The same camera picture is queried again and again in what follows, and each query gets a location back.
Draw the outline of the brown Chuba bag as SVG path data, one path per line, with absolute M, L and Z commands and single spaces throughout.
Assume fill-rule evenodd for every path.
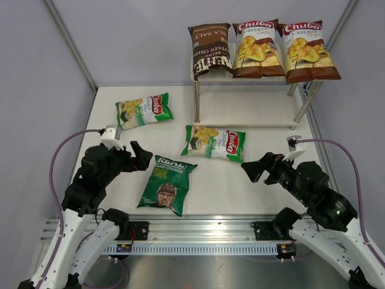
M 232 25 L 237 40 L 233 66 L 235 78 L 286 75 L 275 41 L 278 21 L 251 20 Z
M 279 23 L 277 31 L 283 40 L 288 84 L 341 79 L 326 47 L 321 20 Z

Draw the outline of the brown Kettle sea salt bag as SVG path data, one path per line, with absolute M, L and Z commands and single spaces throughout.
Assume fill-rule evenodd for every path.
M 192 73 L 195 81 L 212 69 L 235 74 L 229 51 L 229 23 L 188 27 L 192 41 Z

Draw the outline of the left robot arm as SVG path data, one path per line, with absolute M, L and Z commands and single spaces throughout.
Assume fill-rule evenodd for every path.
M 120 173 L 145 171 L 153 154 L 136 141 L 133 152 L 124 146 L 103 143 L 85 151 L 73 182 L 65 191 L 58 228 L 40 267 L 19 288 L 81 288 L 85 277 L 103 250 L 115 239 L 129 235 L 129 216 L 110 208 L 97 228 L 84 239 L 85 230 L 100 203 L 106 187 Z

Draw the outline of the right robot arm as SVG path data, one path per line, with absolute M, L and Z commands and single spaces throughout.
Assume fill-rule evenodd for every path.
M 266 185 L 281 185 L 304 205 L 315 223 L 330 230 L 340 243 L 324 237 L 288 207 L 273 218 L 273 234 L 305 244 L 334 267 L 350 288 L 384 288 L 384 255 L 364 239 L 357 211 L 347 198 L 328 186 L 329 177 L 316 162 L 303 162 L 297 167 L 293 163 L 282 154 L 268 152 L 241 167 L 251 182 L 258 182 L 263 172 L 268 172 Z

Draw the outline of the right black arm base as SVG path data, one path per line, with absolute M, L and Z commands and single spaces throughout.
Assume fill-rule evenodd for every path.
M 274 229 L 273 222 L 252 222 L 250 223 L 254 230 L 256 241 L 281 241 L 286 240 L 280 236 Z

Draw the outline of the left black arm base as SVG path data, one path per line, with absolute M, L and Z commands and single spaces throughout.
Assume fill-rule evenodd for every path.
M 129 237 L 133 241 L 147 241 L 149 234 L 149 222 L 130 221 Z

